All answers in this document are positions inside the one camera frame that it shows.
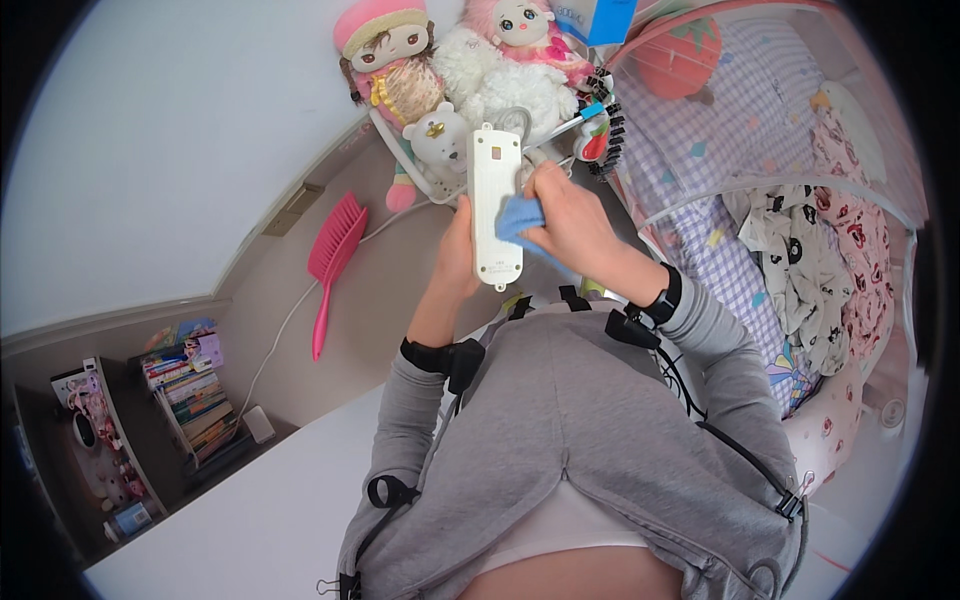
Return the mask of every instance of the white teddy bear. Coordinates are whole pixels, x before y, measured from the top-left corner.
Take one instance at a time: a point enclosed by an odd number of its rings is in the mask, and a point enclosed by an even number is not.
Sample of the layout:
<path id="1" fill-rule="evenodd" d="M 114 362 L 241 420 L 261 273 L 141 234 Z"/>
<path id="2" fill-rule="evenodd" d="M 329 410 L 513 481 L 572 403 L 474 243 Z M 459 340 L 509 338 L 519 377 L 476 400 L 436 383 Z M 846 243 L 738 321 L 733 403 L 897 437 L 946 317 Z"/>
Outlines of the white teddy bear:
<path id="1" fill-rule="evenodd" d="M 441 102 L 436 110 L 403 128 L 403 138 L 410 141 L 417 166 L 440 192 L 438 200 L 467 183 L 467 135 L 472 131 L 449 102 Z"/>
<path id="2" fill-rule="evenodd" d="M 493 123 L 504 108 L 524 107 L 533 117 L 530 140 L 545 138 L 577 111 L 566 75 L 548 64 L 517 62 L 470 29 L 458 27 L 438 44 L 432 62 L 444 79 L 444 93 L 474 128 Z M 522 133 L 518 115 L 505 119 L 504 129 Z"/>

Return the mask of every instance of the blue box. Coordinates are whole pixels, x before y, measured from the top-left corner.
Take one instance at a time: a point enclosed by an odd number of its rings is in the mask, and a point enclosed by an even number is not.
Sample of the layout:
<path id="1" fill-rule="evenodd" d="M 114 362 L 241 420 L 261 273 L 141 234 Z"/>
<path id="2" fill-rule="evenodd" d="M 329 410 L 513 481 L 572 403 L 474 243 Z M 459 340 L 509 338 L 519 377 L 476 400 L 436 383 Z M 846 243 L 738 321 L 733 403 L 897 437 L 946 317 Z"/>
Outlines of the blue box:
<path id="1" fill-rule="evenodd" d="M 637 0 L 551 0 L 561 31 L 586 46 L 622 44 L 634 18 Z"/>

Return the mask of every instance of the stack of books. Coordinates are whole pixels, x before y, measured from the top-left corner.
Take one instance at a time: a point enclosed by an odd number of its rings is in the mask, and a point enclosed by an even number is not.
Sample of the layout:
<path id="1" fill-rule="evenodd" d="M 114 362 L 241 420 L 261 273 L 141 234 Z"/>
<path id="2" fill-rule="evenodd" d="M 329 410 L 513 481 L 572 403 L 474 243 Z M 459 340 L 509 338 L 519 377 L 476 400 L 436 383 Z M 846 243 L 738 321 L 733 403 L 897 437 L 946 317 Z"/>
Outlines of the stack of books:
<path id="1" fill-rule="evenodd" d="M 141 361 L 143 376 L 150 391 L 193 371 L 185 354 L 149 356 Z"/>
<path id="2" fill-rule="evenodd" d="M 180 367 L 174 367 L 167 372 L 178 369 Z M 151 385 L 146 366 L 144 376 Z M 198 463 L 203 463 L 233 438 L 238 425 L 237 416 L 213 370 L 182 372 L 172 379 L 157 382 L 153 390 L 156 400 L 169 406 L 182 433 L 181 440 L 189 445 L 189 451 Z"/>

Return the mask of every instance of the pink blanket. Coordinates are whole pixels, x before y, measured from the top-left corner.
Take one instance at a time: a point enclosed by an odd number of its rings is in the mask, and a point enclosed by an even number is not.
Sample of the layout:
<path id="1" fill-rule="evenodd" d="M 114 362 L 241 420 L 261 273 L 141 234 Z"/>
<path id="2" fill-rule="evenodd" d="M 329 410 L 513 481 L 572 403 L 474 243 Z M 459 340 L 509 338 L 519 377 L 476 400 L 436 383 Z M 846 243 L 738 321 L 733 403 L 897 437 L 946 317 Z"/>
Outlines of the pink blanket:
<path id="1" fill-rule="evenodd" d="M 869 185 L 853 154 L 843 125 L 829 108 L 820 108 L 813 130 L 814 169 Z M 850 352 L 866 359 L 874 352 L 893 313 L 894 288 L 890 280 L 890 244 L 887 222 L 876 204 L 850 192 L 820 187 L 817 210 L 836 229 L 840 253 L 853 280 L 853 294 L 841 311 L 841 323 L 850 334 Z"/>

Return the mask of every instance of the mosquito net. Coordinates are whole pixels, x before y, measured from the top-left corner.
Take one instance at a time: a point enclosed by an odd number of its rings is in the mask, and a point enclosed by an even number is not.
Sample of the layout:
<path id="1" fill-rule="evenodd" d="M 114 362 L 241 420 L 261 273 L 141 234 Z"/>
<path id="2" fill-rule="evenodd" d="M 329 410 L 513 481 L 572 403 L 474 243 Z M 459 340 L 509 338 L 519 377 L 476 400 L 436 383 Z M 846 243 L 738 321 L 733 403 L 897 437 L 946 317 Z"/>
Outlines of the mosquito net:
<path id="1" fill-rule="evenodd" d="M 751 329 L 785 418 L 847 363 L 865 404 L 898 400 L 905 464 L 924 379 L 904 282 L 927 209 L 872 53 L 816 0 L 660 11 L 633 35 L 604 66 L 626 117 L 612 184 L 641 237 Z"/>

